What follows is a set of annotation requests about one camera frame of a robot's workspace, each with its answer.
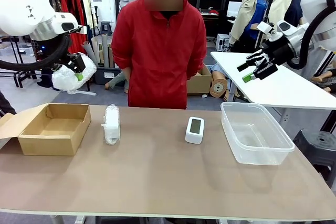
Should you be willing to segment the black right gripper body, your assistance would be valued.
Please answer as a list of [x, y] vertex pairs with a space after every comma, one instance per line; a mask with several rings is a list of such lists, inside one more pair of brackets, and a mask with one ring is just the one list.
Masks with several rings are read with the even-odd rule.
[[263, 52], [267, 54], [270, 62], [277, 65], [282, 65], [292, 59], [292, 48], [285, 36], [275, 41], [270, 41], [270, 39], [264, 41]]

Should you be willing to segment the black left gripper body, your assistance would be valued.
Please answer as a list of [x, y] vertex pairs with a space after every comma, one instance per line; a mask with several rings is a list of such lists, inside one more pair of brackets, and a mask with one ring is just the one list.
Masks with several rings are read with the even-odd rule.
[[41, 50], [37, 61], [39, 65], [64, 63], [68, 58], [68, 48], [70, 44], [69, 35], [58, 35], [53, 39], [36, 41], [36, 43]]

